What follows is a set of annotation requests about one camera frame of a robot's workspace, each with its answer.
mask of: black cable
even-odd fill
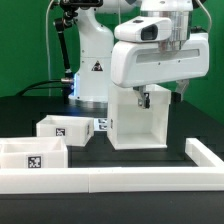
[[[47,80],[47,81],[42,81],[42,82],[38,82],[38,83],[35,83],[35,84],[32,84],[28,87],[26,87],[25,89],[19,91],[18,93],[16,93],[15,96],[23,96],[23,94],[31,89],[34,89],[35,87],[37,86],[41,86],[41,85],[45,85],[45,84],[51,84],[51,83],[58,83],[60,82],[61,83],[61,80],[60,79],[55,79],[55,80]]]

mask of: cable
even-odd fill
[[[201,9],[204,11],[204,13],[206,14],[206,16],[208,17],[208,21],[209,21],[209,24],[208,24],[208,34],[210,33],[211,31],[211,28],[212,28],[212,17],[211,15],[209,14],[208,10],[204,7],[204,5],[201,3],[200,0],[195,0],[197,2],[197,4],[201,7]]]
[[[48,67],[48,80],[52,79],[52,74],[51,74],[51,56],[50,56],[50,45],[49,45],[49,12],[50,9],[52,8],[52,5],[54,4],[55,0],[51,0],[51,2],[48,5],[47,12],[46,12],[46,24],[45,24],[45,29],[46,29],[46,49],[47,49],[47,67]]]
[[[63,88],[64,88],[64,86],[48,86],[48,87],[34,87],[34,88],[28,88],[28,89],[26,89],[26,91],[25,91],[25,90],[23,91],[23,94],[22,94],[22,95],[24,95],[24,93],[26,93],[26,92],[28,92],[28,91],[30,91],[30,90],[63,89]]]
[[[58,82],[61,83],[61,80],[56,79],[56,80],[47,80],[47,81],[43,81],[43,82],[38,82],[38,83],[32,84],[32,85],[26,87],[25,89],[19,91],[18,93],[16,93],[15,96],[22,96],[25,92],[27,92],[31,89],[34,89],[37,86],[41,86],[41,85],[45,85],[45,84],[51,84],[51,83],[58,83]]]
[[[121,24],[121,0],[118,0],[118,21]]]

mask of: open white box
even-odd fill
[[[199,167],[0,169],[0,194],[224,191],[224,162],[197,139],[185,152]]]
[[[36,124],[37,136],[62,136],[66,145],[85,146],[94,135],[94,119],[47,115]]]
[[[67,168],[68,151],[60,137],[0,139],[4,168]]]
[[[148,85],[150,108],[138,107],[131,88],[111,85],[107,136],[115,149],[165,148],[171,91]]]

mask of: warning label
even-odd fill
[[[97,61],[96,64],[93,66],[92,71],[95,71],[95,72],[103,71],[102,66],[99,61]]]

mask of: green wall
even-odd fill
[[[0,1],[0,96],[14,95],[26,86],[47,80],[45,14],[49,0]],[[206,77],[192,80],[185,99],[224,123],[224,1],[208,0],[205,6],[213,18],[210,33],[210,70]],[[138,14],[138,10],[122,17],[122,22]],[[50,13],[50,48],[52,77],[64,76],[61,52],[53,19],[61,17],[57,8]],[[110,29],[118,23],[116,15],[97,16]],[[207,27],[207,18],[200,9],[193,13],[193,25]],[[77,28],[66,30],[73,71],[79,67]],[[173,89],[174,83],[165,84]]]

